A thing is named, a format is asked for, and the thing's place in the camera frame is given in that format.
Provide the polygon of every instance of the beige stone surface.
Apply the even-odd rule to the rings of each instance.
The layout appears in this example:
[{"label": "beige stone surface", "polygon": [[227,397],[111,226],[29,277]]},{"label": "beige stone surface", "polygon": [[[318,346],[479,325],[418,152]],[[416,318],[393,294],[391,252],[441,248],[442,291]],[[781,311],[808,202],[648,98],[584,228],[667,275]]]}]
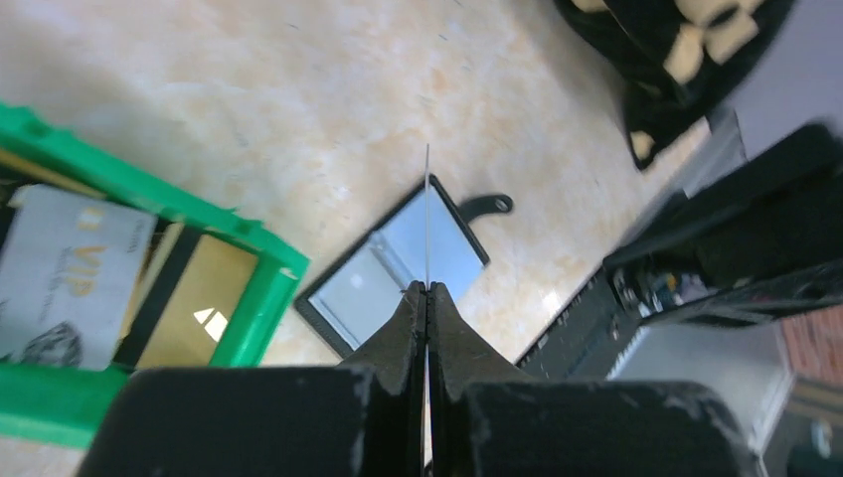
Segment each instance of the beige stone surface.
[{"label": "beige stone surface", "polygon": [[[706,134],[641,175],[618,90],[550,0],[0,3],[0,100],[264,220],[305,282],[421,178],[426,143],[457,202],[511,195],[473,226],[492,261],[458,303],[510,360]],[[265,358],[336,361],[294,311]],[[0,439],[0,475],[79,458]]]}]

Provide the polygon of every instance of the brick surface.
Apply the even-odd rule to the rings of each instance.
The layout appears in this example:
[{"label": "brick surface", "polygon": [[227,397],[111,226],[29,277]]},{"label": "brick surface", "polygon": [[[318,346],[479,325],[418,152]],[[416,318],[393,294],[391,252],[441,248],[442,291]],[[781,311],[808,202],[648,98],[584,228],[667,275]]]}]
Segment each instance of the brick surface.
[{"label": "brick surface", "polygon": [[782,329],[794,371],[843,386],[843,306],[785,319]]}]

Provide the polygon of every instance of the green tray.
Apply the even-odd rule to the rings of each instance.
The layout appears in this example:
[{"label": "green tray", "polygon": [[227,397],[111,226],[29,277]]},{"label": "green tray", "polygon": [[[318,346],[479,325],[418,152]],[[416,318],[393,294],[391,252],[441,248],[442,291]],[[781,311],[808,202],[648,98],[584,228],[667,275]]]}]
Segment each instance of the green tray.
[{"label": "green tray", "polygon": [[[239,218],[0,104],[0,148],[100,189],[117,202],[202,228],[255,253],[257,267],[209,366],[256,366],[292,301],[308,259],[259,221]],[[87,447],[128,379],[102,372],[0,364],[0,433]]]}]

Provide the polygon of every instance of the gray wall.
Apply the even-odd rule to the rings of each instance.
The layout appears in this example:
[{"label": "gray wall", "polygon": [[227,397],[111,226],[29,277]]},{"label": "gray wall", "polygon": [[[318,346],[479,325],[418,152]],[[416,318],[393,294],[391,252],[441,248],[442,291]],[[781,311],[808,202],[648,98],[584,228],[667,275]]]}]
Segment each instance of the gray wall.
[{"label": "gray wall", "polygon": [[725,101],[753,158],[810,119],[843,124],[843,0],[796,0],[770,49]]}]

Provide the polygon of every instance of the black cloth with beige pattern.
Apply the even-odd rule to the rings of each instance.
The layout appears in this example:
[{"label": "black cloth with beige pattern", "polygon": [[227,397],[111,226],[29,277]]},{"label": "black cloth with beige pattern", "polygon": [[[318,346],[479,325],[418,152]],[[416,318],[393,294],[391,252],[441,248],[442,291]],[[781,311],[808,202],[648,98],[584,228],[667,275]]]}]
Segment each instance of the black cloth with beige pattern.
[{"label": "black cloth with beige pattern", "polygon": [[623,119],[641,170],[740,84],[793,1],[555,0],[626,79]]}]

